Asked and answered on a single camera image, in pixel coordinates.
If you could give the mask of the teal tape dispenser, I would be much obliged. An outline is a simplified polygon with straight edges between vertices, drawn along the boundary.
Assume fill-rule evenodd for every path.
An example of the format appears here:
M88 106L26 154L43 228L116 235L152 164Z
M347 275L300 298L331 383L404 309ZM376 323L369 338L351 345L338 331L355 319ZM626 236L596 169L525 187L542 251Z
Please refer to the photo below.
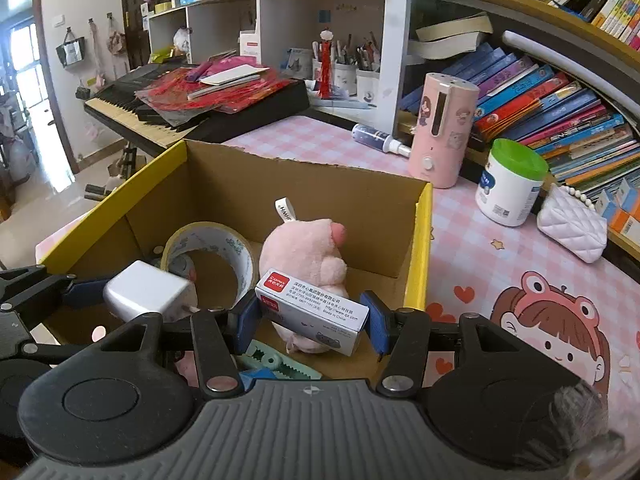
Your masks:
M320 380L322 378L322 374L318 370L299 363L256 339L253 339L246 351L235 359L239 369L243 372L269 370L275 378L291 380Z

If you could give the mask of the white red-label small box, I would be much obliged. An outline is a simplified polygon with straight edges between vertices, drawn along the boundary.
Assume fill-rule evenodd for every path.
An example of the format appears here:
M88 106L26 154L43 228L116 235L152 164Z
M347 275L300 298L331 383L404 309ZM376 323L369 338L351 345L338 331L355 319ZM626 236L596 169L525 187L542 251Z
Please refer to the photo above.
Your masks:
M255 294L288 353L351 356L369 316L368 307L277 270L262 277Z

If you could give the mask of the white cube box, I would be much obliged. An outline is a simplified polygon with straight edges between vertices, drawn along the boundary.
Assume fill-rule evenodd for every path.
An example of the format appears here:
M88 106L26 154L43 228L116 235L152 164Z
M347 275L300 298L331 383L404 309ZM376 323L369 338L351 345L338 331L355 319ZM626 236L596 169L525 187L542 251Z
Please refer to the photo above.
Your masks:
M174 322L198 310L198 294L191 281L141 260L111 278L103 298L111 314L124 322L145 313L158 313L164 321Z

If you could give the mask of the yellow tape roll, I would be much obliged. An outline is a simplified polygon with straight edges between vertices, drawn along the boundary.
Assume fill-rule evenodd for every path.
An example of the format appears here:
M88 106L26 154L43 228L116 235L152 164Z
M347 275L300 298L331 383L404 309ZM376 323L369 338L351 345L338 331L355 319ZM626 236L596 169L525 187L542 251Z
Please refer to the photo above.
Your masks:
M169 237L160 270L186 278L198 293L198 307L232 308L257 280L250 243L223 224L189 223Z

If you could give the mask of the pink pig plush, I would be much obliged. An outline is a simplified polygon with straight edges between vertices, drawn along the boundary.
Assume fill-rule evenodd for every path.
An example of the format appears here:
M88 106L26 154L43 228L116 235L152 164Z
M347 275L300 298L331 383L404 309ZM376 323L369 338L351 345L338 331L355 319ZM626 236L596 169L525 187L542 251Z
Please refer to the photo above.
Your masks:
M259 257L259 272L283 271L308 284L348 297L347 264L340 248L346 228L331 219L297 220L291 202L282 197L274 203L283 223L267 236Z

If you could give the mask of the yellow cardboard box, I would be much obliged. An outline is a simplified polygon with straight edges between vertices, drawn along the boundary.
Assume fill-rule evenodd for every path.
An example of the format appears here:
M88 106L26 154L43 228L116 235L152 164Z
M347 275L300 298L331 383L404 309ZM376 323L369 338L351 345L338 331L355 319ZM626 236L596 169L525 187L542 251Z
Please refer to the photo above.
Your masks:
M425 309L433 205L427 183L198 141L181 141L143 167L43 263L52 274L99 278L148 256L197 221L223 224L259 245L280 222L274 203L281 197L298 218L344 224L349 296L372 290L392 309Z

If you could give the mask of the spray bottle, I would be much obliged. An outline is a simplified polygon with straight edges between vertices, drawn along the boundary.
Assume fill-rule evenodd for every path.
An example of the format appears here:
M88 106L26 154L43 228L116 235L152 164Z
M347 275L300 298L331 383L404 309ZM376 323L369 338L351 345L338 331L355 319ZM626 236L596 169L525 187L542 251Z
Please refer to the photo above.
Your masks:
M391 134L363 124L356 124L352 127L352 140L385 154L408 158L411 153L411 148L395 139Z

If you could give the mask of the white quilted purse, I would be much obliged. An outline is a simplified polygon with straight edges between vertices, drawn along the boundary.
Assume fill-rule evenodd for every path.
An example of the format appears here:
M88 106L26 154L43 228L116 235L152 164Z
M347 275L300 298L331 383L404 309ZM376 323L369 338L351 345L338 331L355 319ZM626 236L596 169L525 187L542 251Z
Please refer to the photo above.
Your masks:
M608 222L566 186L550 186L536 222L540 232L584 263L596 262L608 244Z

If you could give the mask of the pink cylinder dispenser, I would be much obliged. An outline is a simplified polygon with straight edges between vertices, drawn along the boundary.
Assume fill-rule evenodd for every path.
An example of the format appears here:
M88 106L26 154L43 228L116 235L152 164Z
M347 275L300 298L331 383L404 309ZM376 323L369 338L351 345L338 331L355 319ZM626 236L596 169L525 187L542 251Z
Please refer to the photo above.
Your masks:
M480 88L440 73L425 76L409 157L409 174L434 188L458 180Z

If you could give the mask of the orange white carton lower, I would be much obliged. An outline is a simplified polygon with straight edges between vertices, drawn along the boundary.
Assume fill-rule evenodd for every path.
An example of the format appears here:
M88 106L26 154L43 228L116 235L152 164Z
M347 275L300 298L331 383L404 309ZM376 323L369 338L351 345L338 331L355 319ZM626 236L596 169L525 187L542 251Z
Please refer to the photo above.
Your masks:
M639 221L629 212L624 211L615 203L613 195L608 191L602 191L598 196L596 204L596 213L605 218L608 227L628 242L639 245Z

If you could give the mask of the orange white carton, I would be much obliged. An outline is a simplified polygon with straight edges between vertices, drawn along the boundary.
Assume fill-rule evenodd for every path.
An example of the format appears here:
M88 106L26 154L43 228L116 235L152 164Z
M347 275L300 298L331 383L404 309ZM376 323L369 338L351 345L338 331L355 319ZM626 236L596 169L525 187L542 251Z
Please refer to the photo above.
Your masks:
M608 191L602 191L598 196L596 204L596 213L605 218L608 227L628 242L639 245L639 221L629 212L624 211L615 203L613 195Z
M623 209L636 220L640 219L640 191L638 186L631 185L626 178L623 178L615 194L615 200L620 209Z

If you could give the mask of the red packets pile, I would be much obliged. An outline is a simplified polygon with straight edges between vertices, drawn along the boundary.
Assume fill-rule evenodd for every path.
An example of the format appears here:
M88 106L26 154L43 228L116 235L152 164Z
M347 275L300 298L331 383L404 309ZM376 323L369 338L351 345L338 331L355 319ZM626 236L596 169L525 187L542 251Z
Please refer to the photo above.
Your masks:
M239 113L294 82L251 56L237 55L181 66L134 95L178 128L209 112Z

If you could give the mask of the white pen cup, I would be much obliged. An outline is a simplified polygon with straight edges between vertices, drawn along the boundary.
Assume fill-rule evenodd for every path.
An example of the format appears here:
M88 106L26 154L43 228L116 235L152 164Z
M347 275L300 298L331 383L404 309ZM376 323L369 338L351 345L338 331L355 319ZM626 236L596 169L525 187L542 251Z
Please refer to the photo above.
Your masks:
M380 73L372 70L356 70L357 99L368 105L378 105Z

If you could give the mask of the row of books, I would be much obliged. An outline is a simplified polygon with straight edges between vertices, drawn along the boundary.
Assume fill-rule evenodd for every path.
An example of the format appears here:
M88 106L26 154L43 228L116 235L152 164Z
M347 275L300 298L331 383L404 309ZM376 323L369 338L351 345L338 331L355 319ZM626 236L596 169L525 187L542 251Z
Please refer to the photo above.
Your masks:
M486 153L499 139L531 148L553 180L589 198L639 186L639 121L620 104L564 70L517 50L483 42L451 60L415 62L417 84L428 70L480 89L469 147Z

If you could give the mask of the orange white carton upper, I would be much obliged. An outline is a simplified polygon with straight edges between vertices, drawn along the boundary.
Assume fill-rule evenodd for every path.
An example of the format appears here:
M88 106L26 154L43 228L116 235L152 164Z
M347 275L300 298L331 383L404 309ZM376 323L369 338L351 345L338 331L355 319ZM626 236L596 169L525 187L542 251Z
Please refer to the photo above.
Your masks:
M640 219L640 191L638 186L631 185L626 178L623 178L615 194L615 200L620 209L623 209L636 220Z

